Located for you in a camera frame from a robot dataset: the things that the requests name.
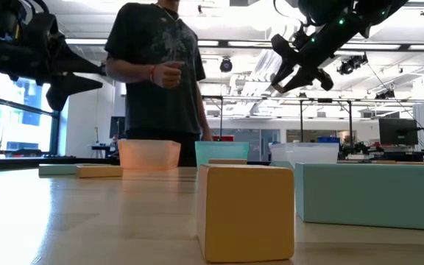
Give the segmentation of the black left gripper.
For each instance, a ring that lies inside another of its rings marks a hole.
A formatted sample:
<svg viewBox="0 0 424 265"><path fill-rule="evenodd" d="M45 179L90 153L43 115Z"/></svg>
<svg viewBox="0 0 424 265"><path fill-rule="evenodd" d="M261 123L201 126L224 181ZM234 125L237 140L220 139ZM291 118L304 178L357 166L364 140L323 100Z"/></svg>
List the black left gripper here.
<svg viewBox="0 0 424 265"><path fill-rule="evenodd" d="M102 87L99 81L73 74L100 74L101 67L68 47L65 36L58 29L55 15L35 13L24 27L22 43L30 50L22 76L50 83L46 99L52 110L62 110L70 95ZM56 66L58 57L59 69Z"/></svg>

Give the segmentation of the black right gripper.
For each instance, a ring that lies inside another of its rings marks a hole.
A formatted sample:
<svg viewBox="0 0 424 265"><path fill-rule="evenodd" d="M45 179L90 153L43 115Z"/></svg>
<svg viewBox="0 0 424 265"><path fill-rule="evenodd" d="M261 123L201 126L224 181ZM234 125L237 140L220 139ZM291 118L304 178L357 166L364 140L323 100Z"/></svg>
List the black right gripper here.
<svg viewBox="0 0 424 265"><path fill-rule="evenodd" d="M340 49L359 31L358 16L340 16L329 20L311 35L307 35L306 26L301 24L293 35L293 46L281 35L276 34L271 39L272 49L281 57L281 64L272 79L275 86L283 81L293 71L296 64L301 67L291 80L283 87L284 92L295 88L313 85L314 80L321 83L321 88L329 91L333 88L331 76L322 68L317 68Z"/></svg>

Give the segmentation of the long teal block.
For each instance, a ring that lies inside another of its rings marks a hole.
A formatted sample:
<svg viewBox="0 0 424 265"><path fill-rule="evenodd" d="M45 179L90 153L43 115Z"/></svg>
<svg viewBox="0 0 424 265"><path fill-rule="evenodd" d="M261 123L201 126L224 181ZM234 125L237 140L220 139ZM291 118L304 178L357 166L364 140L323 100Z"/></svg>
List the long teal block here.
<svg viewBox="0 0 424 265"><path fill-rule="evenodd" d="M76 174L78 164L41 164L38 167L40 176Z"/></svg>
<svg viewBox="0 0 424 265"><path fill-rule="evenodd" d="M424 230L424 165L298 163L304 222Z"/></svg>

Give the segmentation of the white ceiling pipe bundle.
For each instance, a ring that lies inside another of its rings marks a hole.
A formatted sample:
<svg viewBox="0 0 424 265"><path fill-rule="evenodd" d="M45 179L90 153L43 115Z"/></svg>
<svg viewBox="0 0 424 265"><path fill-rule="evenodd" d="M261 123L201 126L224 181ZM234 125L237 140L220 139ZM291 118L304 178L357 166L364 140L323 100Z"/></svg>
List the white ceiling pipe bundle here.
<svg viewBox="0 0 424 265"><path fill-rule="evenodd" d="M261 51L258 62L250 74L253 82L271 82L278 72L282 59L279 54L271 49Z"/></svg>

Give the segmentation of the black overhead metal rack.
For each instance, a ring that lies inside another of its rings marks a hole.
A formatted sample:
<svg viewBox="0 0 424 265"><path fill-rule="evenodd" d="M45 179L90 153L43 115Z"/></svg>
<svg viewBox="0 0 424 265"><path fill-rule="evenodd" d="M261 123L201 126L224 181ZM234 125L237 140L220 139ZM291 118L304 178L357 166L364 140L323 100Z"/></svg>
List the black overhead metal rack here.
<svg viewBox="0 0 424 265"><path fill-rule="evenodd" d="M272 100L272 101L296 101L298 102L298 105L300 106L300 132L301 132L301 139L303 139L303 103L304 102L316 102L320 104L331 104L331 103L343 103L346 102L348 105L347 112L349 114L348 117L348 124L349 124L349 131L350 131L350 141L353 141L353 114L352 114L352 106L353 106L353 99L332 99L332 98L305 98L305 97L271 97L271 96L211 96L211 95L205 95L202 96L202 100L210 100L213 103L216 100L220 101L220 105L217 105L219 109L219 140L222 139L222 131L223 131L223 108L224 108L224 102L225 100L230 101L266 101L266 100Z"/></svg>

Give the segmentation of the black computer monitor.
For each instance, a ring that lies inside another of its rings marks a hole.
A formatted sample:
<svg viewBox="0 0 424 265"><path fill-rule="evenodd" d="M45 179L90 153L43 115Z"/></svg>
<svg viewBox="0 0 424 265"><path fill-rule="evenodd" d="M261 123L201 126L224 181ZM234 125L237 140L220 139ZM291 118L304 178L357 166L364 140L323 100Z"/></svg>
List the black computer monitor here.
<svg viewBox="0 0 424 265"><path fill-rule="evenodd" d="M125 138L125 117L112 116L110 119L110 138Z"/></svg>
<svg viewBox="0 0 424 265"><path fill-rule="evenodd" d="M413 119L379 119L378 125L382 145L418 144L417 122Z"/></svg>

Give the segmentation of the large window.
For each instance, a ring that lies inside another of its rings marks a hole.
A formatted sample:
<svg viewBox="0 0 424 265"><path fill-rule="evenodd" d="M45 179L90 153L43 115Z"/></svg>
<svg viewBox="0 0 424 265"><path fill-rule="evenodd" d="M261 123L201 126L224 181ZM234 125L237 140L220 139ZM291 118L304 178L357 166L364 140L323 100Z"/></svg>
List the large window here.
<svg viewBox="0 0 424 265"><path fill-rule="evenodd" d="M0 74L0 154L20 149L52 150L57 113L46 100L49 84Z"/></svg>

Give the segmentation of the clear plastic bin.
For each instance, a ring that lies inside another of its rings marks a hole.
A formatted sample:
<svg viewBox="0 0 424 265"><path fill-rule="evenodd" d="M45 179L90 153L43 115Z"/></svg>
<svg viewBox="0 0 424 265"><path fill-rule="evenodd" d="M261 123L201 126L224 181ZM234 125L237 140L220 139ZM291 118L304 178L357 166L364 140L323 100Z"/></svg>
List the clear plastic bin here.
<svg viewBox="0 0 424 265"><path fill-rule="evenodd" d="M337 163L337 143L284 143L270 147L272 161L296 163Z"/></svg>

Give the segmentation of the black lab equipment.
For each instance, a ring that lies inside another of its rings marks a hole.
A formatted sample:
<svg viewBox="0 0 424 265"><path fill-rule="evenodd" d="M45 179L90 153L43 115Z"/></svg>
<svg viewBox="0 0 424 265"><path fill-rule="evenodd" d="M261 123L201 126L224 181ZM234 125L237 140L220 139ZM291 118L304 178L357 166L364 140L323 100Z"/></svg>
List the black lab equipment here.
<svg viewBox="0 0 424 265"><path fill-rule="evenodd" d="M341 144L339 146L339 159L346 159L349 155L369 155L370 148L366 146L362 141L355 144Z"/></svg>

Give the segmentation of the orange translucent plastic bin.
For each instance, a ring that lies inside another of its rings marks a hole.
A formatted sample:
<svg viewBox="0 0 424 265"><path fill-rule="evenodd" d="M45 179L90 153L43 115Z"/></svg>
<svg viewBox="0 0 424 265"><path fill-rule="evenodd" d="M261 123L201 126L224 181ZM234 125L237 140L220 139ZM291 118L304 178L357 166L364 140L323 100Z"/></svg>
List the orange translucent plastic bin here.
<svg viewBox="0 0 424 265"><path fill-rule="evenodd" d="M164 140L119 141L120 166L129 170L165 171L178 166L181 144Z"/></svg>

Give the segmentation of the green translucent plastic bin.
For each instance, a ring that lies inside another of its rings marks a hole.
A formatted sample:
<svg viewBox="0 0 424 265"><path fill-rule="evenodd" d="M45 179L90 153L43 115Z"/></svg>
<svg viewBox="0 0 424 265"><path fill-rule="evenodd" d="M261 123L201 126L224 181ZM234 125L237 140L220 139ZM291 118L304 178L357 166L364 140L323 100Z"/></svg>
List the green translucent plastic bin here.
<svg viewBox="0 0 424 265"><path fill-rule="evenodd" d="M208 163L210 159L242 159L248 158L247 142L197 141L195 143L197 167Z"/></svg>

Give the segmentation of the natural wooden block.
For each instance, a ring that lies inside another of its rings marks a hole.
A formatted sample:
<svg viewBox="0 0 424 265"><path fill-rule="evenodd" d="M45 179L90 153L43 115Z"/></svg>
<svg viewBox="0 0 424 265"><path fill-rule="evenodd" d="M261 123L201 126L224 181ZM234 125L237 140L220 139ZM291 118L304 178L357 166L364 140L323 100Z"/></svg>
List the natural wooden block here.
<svg viewBox="0 0 424 265"><path fill-rule="evenodd" d="M210 159L209 164L247 165L247 159Z"/></svg>

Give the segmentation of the orange cube block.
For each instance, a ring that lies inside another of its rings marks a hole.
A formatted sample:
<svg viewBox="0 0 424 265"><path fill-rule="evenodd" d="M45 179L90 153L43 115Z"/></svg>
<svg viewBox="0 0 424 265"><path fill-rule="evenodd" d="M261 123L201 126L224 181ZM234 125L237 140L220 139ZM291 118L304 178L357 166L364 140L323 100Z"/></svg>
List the orange cube block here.
<svg viewBox="0 0 424 265"><path fill-rule="evenodd" d="M206 261L247 263L294 254L294 175L288 168L204 164L197 237Z"/></svg>

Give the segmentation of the black aluminium table frame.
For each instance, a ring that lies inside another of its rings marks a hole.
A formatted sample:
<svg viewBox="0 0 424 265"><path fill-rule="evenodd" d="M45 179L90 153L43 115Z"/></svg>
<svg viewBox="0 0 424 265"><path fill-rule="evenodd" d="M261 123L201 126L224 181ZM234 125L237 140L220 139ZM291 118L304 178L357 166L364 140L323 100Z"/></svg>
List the black aluminium table frame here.
<svg viewBox="0 0 424 265"><path fill-rule="evenodd" d="M120 164L119 159L114 158L0 158L0 170L35 168L39 164L75 163L99 163L115 166ZM247 164L268 166L270 162L248 161Z"/></svg>

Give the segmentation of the black ceiling rail fixture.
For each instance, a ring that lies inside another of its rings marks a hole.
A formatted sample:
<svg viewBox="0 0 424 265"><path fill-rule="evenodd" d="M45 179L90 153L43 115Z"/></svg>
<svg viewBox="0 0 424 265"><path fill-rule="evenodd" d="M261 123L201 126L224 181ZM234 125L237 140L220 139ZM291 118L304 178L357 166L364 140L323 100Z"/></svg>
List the black ceiling rail fixture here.
<svg viewBox="0 0 424 265"><path fill-rule="evenodd" d="M403 7L406 9L419 9L420 15L424 16L424 1L408 1Z"/></svg>

